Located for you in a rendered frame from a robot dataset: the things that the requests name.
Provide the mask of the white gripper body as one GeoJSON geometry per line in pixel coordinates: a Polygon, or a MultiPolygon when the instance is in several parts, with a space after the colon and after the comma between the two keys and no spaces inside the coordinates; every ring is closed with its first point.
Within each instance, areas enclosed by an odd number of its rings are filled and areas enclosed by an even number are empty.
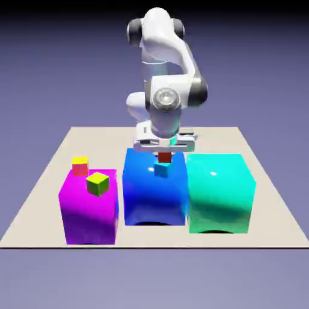
{"type": "Polygon", "coordinates": [[[133,148],[140,152],[192,152],[195,149],[195,138],[142,139],[134,143],[133,148]]]}

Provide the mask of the small cyan cube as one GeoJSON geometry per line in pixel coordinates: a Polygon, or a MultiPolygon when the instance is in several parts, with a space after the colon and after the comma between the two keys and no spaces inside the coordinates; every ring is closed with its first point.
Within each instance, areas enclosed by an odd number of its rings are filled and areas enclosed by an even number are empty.
{"type": "Polygon", "coordinates": [[[167,178],[171,168],[171,163],[156,162],[154,164],[154,175],[157,177],[167,178]]]}

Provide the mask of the small yellow-green cube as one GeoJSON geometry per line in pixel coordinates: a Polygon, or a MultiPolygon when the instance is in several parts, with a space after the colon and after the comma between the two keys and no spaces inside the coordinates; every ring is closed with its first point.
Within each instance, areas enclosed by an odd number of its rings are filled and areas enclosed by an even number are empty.
{"type": "Polygon", "coordinates": [[[109,190],[109,176],[95,172],[86,178],[88,193],[101,197],[109,190]]]}

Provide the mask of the small red yellow-topped cube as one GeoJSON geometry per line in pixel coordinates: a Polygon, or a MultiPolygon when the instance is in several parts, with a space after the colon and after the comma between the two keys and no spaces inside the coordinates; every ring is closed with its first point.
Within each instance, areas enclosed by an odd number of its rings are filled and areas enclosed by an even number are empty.
{"type": "Polygon", "coordinates": [[[88,176],[88,157],[76,156],[72,158],[72,173],[73,176],[88,176]]]}

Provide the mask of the large blue box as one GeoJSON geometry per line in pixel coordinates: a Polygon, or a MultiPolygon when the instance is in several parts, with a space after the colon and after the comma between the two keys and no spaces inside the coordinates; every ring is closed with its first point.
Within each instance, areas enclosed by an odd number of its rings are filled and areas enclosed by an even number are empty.
{"type": "Polygon", "coordinates": [[[167,178],[157,177],[153,153],[127,149],[123,168],[124,220],[126,225],[184,226],[189,202],[183,153],[172,156],[167,178]]]}

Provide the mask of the large turquoise box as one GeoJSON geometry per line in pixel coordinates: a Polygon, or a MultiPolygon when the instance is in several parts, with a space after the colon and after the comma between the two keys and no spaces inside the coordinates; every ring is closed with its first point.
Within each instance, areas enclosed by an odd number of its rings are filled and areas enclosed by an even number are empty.
{"type": "Polygon", "coordinates": [[[186,167],[189,233],[248,233],[256,181],[242,155],[193,153],[186,167]]]}

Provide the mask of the large magenta box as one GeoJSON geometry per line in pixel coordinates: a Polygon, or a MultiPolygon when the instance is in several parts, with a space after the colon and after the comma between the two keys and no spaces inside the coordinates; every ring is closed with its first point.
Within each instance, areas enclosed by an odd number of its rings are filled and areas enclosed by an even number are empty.
{"type": "Polygon", "coordinates": [[[59,192],[66,244],[115,244],[118,227],[116,169],[90,169],[109,177],[109,190],[101,197],[87,191],[86,178],[70,171],[59,192]]]}

